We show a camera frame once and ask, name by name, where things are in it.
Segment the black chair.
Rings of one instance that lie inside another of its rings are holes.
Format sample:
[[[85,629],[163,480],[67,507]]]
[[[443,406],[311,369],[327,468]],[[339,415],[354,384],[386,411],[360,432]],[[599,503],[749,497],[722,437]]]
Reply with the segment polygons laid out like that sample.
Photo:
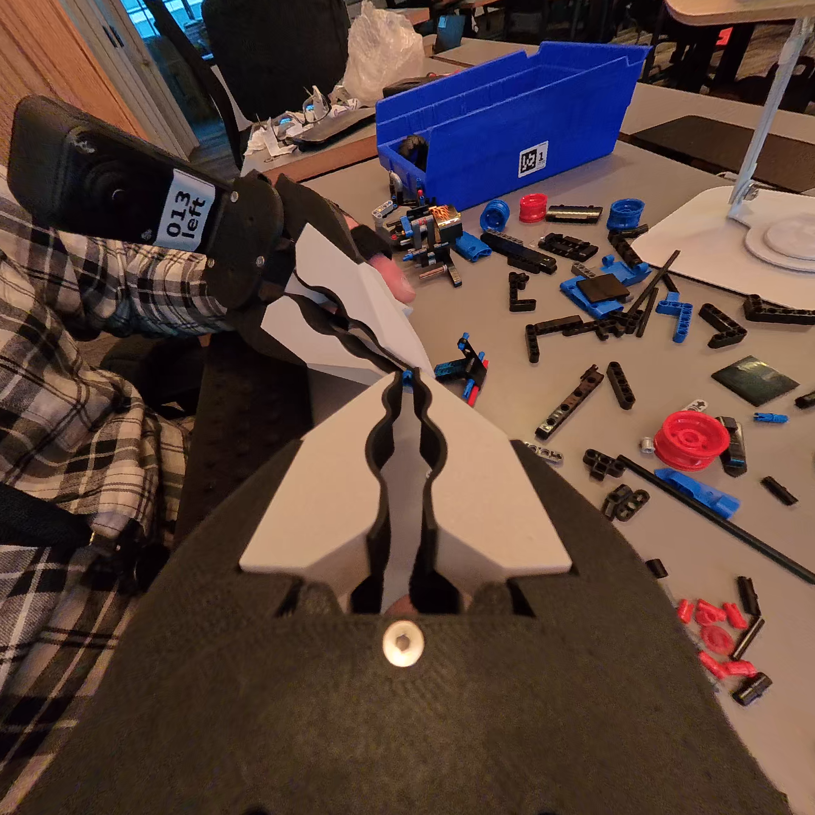
[[[232,103],[248,121],[264,121],[299,109],[313,87],[330,92],[346,69],[351,21],[345,2],[203,2],[213,65],[163,2],[145,5],[221,118],[238,169],[250,130],[239,128]]]

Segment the white book stand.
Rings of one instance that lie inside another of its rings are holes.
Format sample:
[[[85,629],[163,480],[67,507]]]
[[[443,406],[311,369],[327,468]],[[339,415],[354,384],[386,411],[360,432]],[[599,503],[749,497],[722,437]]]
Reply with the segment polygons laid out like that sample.
[[[634,247],[645,260],[680,250],[676,274],[801,310],[814,307],[813,197],[762,189],[754,180],[792,70],[813,37],[813,1],[668,1],[680,23],[732,25],[794,18],[768,98],[733,187],[701,192]]]

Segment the crumpled white papers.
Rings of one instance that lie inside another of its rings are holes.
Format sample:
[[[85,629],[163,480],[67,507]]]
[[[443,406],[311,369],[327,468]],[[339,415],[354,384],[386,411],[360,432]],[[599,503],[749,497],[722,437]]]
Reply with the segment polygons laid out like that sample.
[[[277,158],[295,150],[321,148],[374,121],[375,108],[349,97],[344,87],[326,96],[313,86],[299,110],[287,110],[252,125],[244,157],[260,153]]]

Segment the thin black axle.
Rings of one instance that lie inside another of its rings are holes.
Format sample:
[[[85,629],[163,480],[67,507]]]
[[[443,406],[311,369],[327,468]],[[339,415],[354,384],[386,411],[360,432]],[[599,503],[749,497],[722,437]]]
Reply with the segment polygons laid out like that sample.
[[[645,310],[640,316],[640,319],[637,321],[637,326],[634,332],[635,337],[642,338],[644,336],[650,315],[655,308],[659,285],[663,281],[663,278],[667,275],[667,272],[671,270],[673,263],[679,256],[680,250],[674,250],[667,261],[654,273],[647,287],[643,290],[643,292],[641,292],[641,294],[637,297],[637,300],[635,300],[632,307],[629,309],[630,314],[636,314],[637,311],[640,310],[640,306],[643,303],[645,304]]]

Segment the person's left forearm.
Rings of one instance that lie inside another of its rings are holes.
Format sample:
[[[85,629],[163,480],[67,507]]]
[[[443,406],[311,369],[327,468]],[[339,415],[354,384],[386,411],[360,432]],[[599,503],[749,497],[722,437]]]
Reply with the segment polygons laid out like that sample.
[[[66,244],[56,314],[76,337],[153,339],[231,331],[195,253],[108,239]]]

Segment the person's left hand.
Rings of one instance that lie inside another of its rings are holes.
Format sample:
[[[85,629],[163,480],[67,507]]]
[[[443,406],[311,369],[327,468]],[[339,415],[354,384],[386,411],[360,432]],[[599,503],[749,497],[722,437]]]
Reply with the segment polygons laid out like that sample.
[[[359,224],[349,214],[343,213],[343,217],[363,260],[379,273],[398,301],[404,305],[412,304],[416,293],[402,269],[393,260],[388,240],[370,227]]]

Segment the black bent connector beam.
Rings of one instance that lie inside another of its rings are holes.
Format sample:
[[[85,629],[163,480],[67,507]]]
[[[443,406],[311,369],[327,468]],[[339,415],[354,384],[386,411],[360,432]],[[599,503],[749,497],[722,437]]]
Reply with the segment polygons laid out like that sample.
[[[757,294],[747,296],[742,303],[745,319],[750,322],[813,326],[813,310],[783,307],[763,300]]]

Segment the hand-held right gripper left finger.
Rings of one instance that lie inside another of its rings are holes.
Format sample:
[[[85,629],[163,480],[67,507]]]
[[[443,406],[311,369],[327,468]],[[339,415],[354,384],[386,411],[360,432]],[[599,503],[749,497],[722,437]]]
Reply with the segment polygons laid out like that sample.
[[[239,559],[243,572],[327,585],[357,613],[384,610],[402,375],[384,377],[307,433]]]

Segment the grey desk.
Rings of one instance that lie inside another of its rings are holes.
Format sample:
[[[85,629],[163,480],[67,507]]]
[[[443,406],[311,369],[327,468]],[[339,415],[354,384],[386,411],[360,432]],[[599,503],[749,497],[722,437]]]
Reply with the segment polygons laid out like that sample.
[[[813,570],[813,410],[801,411],[794,404],[800,393],[813,390],[813,327],[750,323],[743,319],[739,296],[675,276],[681,297],[695,309],[710,302],[748,328],[741,344],[708,348],[711,327],[698,314],[689,337],[676,344],[675,321],[652,314],[642,338],[602,341],[592,333],[543,337],[540,362],[530,364],[524,325],[577,312],[558,289],[568,270],[569,264],[559,261],[556,275],[531,277],[526,296],[535,298],[537,307],[530,315],[509,312],[509,268],[499,256],[461,264],[459,289],[443,278],[420,281],[410,270],[416,290],[411,321],[433,363],[456,357],[455,341],[470,333],[490,362],[477,409],[513,438],[531,440],[535,427],[586,368],[596,364],[606,372],[608,362],[618,361],[636,396],[634,407],[621,409],[604,382],[548,443],[564,455],[559,472],[596,506],[618,480],[597,483],[587,475],[582,463],[587,448],[626,455],[652,470],[661,463],[641,454],[641,438],[652,436],[667,415],[688,402],[705,399],[712,415],[742,423],[748,473],[729,477],[715,461],[698,478],[741,500],[734,516],[737,525]],[[713,372],[750,355],[800,386],[754,407],[711,379]],[[790,420],[761,424],[753,420],[756,412],[785,414]],[[765,476],[776,478],[799,503],[781,504],[761,486]],[[647,489],[650,501],[618,529],[641,556],[662,559],[677,599],[737,601],[736,577],[752,578],[766,623],[747,658],[773,685],[748,708],[741,708],[724,689],[717,698],[773,784],[787,794],[794,812],[813,813],[813,586],[642,479],[626,473],[623,482]]]

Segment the small beam and pins assembly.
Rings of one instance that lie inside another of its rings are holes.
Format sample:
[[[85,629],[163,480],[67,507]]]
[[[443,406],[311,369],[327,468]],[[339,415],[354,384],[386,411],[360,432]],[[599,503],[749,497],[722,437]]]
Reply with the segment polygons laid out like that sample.
[[[481,390],[483,389],[483,387],[481,387],[481,388],[473,387],[472,382],[469,382],[469,383],[466,383],[464,381],[457,381],[457,382],[463,382],[464,383],[464,390],[463,390],[462,396],[461,396],[463,401],[466,402],[469,406],[474,407],[475,402],[477,401],[477,398],[478,398]]]

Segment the black straight beam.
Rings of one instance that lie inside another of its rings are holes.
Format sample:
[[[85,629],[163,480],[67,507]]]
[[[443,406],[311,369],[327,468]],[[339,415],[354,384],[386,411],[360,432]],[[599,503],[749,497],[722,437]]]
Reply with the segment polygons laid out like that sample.
[[[640,233],[629,230],[609,230],[607,239],[613,250],[628,268],[634,269],[644,261],[631,245],[631,240],[636,239]]]

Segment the blue plastic bin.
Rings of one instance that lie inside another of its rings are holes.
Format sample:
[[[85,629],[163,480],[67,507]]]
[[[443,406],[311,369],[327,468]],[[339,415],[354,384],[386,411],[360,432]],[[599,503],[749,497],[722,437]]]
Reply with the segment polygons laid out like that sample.
[[[465,210],[611,154],[647,46],[545,42],[377,102],[380,163]],[[397,153],[420,135],[422,172]]]

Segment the blue angled beam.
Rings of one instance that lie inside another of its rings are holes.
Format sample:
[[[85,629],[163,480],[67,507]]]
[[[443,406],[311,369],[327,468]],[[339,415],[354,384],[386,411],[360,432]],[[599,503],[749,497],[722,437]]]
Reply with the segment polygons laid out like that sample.
[[[676,319],[672,341],[676,344],[684,343],[689,335],[694,313],[693,305],[680,300],[680,294],[678,292],[669,291],[666,298],[658,302],[655,311],[657,314]]]

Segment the blue curved brick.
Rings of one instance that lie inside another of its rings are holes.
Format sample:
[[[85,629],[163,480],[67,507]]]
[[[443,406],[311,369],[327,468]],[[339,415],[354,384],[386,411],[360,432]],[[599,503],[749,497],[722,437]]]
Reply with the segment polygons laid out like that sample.
[[[731,519],[741,507],[742,503],[739,498],[721,492],[679,470],[659,468],[655,470],[654,475],[663,483],[673,487],[678,493],[697,501],[726,520]]]

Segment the black angular brick cluster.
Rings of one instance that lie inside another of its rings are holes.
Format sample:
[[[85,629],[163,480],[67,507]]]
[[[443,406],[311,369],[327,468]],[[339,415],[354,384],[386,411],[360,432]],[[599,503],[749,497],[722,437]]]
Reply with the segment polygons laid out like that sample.
[[[728,446],[719,454],[722,469],[730,477],[738,478],[748,472],[742,424],[730,416],[717,416],[717,421],[728,433]]]

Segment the long black axle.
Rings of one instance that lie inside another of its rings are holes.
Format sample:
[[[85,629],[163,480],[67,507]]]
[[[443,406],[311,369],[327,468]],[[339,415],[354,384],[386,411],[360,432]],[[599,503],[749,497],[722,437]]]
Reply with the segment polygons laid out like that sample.
[[[704,517],[715,526],[718,526],[721,530],[727,532],[728,535],[731,535],[735,539],[741,541],[743,544],[748,545],[754,551],[776,563],[791,575],[805,582],[805,584],[810,586],[814,585],[814,572],[800,564],[798,561],[794,560],[792,557],[785,555],[783,552],[765,543],[763,540],[759,539],[755,535],[752,535],[750,532],[741,528],[737,524],[716,514],[707,505],[689,495],[686,495],[677,487],[666,483],[655,473],[647,470],[644,466],[632,461],[625,455],[617,456],[617,460],[626,470],[631,471],[633,474],[643,479],[651,486],[656,487],[659,491],[670,495],[674,500],[691,509],[697,515]]]

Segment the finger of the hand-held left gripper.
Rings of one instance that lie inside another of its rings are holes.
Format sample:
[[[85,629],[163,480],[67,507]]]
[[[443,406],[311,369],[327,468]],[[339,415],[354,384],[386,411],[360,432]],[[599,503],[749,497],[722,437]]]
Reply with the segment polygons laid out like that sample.
[[[261,328],[312,371],[362,385],[399,371],[396,363],[335,324],[328,311],[299,295],[268,304]]]
[[[395,361],[431,371],[422,341],[387,287],[367,262],[356,262],[308,223],[295,244],[294,275],[303,290],[331,301],[354,328]]]

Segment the white plastic bag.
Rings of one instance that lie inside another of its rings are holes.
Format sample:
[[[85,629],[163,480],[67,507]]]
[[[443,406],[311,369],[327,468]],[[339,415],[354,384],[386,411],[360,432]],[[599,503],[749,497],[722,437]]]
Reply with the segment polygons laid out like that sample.
[[[423,38],[396,11],[362,2],[351,23],[348,60],[341,84],[363,107],[383,98],[383,90],[424,73]]]

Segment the person's plaid shirt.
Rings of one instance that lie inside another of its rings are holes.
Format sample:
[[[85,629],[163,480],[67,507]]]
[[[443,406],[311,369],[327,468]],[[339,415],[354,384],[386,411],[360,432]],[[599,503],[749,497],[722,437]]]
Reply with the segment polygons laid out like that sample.
[[[148,407],[87,362],[6,361],[2,167],[2,486],[68,512],[91,534],[172,543],[191,420]],[[89,551],[2,547],[2,813],[21,801],[90,705],[138,604]]]

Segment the pile of small mixed bricks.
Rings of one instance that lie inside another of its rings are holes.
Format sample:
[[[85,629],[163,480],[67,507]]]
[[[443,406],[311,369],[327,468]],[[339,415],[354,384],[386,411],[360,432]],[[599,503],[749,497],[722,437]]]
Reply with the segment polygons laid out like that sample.
[[[719,690],[726,683],[733,683],[729,693],[742,708],[764,697],[772,680],[747,658],[749,648],[765,626],[752,580],[744,576],[737,578],[739,602],[715,605],[702,598],[673,596],[667,568],[661,560],[649,559],[646,567],[672,604],[713,688]]]

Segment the long black beam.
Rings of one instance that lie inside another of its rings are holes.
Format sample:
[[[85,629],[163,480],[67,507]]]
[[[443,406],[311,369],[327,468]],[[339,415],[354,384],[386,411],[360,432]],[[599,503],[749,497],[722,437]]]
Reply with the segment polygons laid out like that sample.
[[[510,266],[535,274],[553,275],[556,272],[554,257],[540,250],[532,249],[520,239],[509,236],[504,232],[484,230],[480,239],[491,250],[503,255]]]
[[[594,364],[581,376],[575,390],[570,392],[550,415],[536,428],[535,437],[547,441],[556,433],[585,400],[596,391],[605,375]]]

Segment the small Lego axle assembly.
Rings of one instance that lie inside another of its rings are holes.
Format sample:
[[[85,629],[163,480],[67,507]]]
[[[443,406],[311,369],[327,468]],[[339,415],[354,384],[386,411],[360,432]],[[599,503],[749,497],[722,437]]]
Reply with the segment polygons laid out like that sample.
[[[457,347],[463,356],[462,360],[458,360],[460,365],[457,369],[457,378],[466,383],[472,382],[473,387],[483,387],[489,365],[485,352],[474,350],[470,344],[468,332],[463,332]]]

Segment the blue and black brick assembly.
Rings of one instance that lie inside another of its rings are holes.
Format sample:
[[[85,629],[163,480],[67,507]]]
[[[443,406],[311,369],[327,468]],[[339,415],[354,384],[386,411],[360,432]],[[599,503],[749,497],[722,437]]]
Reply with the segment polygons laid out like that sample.
[[[616,260],[608,255],[601,259],[601,266],[589,269],[579,261],[573,261],[572,277],[560,283],[561,293],[593,320],[601,320],[619,311],[630,296],[633,285],[645,280],[651,272],[649,264],[634,260]]]

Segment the black rectangular frame brick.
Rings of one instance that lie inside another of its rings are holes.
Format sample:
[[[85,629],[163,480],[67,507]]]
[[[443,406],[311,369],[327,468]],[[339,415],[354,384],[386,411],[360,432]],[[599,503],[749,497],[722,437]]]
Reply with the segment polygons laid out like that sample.
[[[598,252],[598,246],[595,244],[556,232],[550,232],[540,238],[538,247],[558,257],[580,262],[591,259]]]

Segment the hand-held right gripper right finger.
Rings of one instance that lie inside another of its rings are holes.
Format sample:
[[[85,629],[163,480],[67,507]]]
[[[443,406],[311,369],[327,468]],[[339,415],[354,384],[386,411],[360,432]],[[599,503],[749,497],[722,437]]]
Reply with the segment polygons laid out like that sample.
[[[573,561],[508,436],[418,370],[413,405],[428,468],[413,606],[455,614],[485,585],[569,572]]]

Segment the black perforated connector brick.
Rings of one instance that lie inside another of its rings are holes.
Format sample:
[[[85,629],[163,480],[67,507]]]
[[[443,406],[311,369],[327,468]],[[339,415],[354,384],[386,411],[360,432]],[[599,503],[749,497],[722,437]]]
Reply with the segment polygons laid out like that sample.
[[[643,315],[644,312],[642,310],[634,311],[631,315],[609,315],[604,320],[594,320],[579,324],[572,329],[564,331],[563,336],[576,337],[587,333],[594,333],[602,341],[606,341],[608,337],[612,336],[621,338],[636,333]]]

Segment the partly built toy truck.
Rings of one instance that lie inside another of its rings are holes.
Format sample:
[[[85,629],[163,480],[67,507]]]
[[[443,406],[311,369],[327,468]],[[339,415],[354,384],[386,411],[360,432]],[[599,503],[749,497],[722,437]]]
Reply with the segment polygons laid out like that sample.
[[[421,281],[446,276],[459,289],[462,279],[451,253],[455,239],[464,231],[462,221],[460,228],[439,233],[430,214],[431,206],[441,205],[435,198],[428,198],[422,189],[409,193],[393,170],[389,184],[390,198],[372,210],[375,231],[393,250],[403,252],[404,262],[420,267]]]

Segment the black flat panel tile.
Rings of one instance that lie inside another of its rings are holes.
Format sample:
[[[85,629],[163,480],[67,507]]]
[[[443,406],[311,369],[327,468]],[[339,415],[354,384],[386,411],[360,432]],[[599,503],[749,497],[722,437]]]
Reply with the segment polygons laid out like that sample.
[[[800,383],[750,355],[713,372],[711,379],[754,407],[796,390]]]

